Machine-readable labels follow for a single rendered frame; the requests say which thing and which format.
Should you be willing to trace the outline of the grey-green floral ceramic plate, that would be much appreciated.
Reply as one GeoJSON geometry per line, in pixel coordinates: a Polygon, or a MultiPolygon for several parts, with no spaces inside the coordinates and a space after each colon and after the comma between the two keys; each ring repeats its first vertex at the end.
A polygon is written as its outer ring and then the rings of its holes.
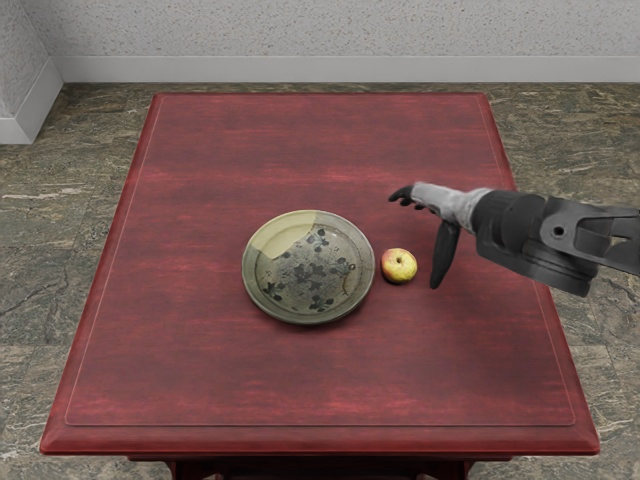
{"type": "Polygon", "coordinates": [[[361,230],[321,210],[277,216],[250,238],[242,279],[251,300],[271,317],[320,325],[353,312],[367,296],[375,255],[361,230]]]}

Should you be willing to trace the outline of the yellow-red apple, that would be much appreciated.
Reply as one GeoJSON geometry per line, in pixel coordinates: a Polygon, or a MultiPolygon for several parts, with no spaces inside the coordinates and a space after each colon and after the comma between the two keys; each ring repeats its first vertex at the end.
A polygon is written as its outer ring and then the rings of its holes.
{"type": "Polygon", "coordinates": [[[381,272],[386,280],[394,284],[411,281],[418,271],[414,255],[402,248],[390,248],[381,257],[381,272]]]}

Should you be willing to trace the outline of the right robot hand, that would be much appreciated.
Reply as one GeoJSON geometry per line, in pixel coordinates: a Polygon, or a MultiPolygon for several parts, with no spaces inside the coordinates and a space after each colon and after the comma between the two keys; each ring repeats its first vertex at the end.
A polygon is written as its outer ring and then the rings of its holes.
{"type": "Polygon", "coordinates": [[[491,192],[489,188],[477,188],[468,192],[417,182],[404,186],[389,197],[389,202],[398,201],[401,206],[413,205],[416,210],[427,209],[438,216],[438,228],[432,257],[429,285],[437,289],[453,262],[462,230],[473,234],[472,214],[478,202],[491,192]]]}

